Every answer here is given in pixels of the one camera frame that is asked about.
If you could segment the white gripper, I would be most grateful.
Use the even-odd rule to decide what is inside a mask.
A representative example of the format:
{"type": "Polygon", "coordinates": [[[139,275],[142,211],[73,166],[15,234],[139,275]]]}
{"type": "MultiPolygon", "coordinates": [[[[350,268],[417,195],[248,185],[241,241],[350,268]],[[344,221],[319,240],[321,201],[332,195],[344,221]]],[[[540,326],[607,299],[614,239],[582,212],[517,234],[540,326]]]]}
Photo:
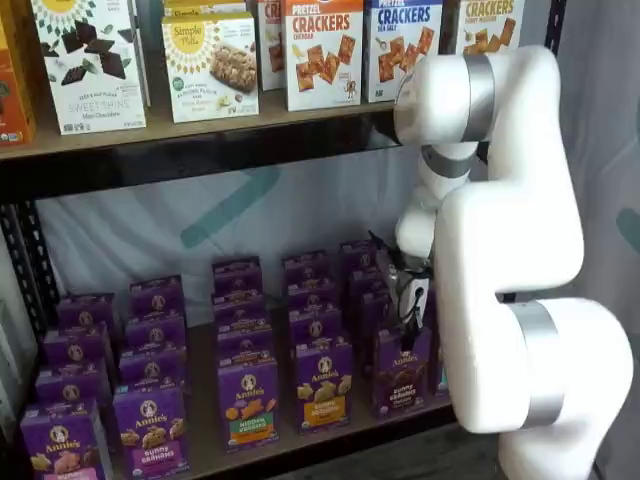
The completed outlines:
{"type": "Polygon", "coordinates": [[[401,325],[401,350],[411,351],[418,331],[423,328],[429,295],[429,278],[412,277],[403,290],[403,324],[401,325]]]}

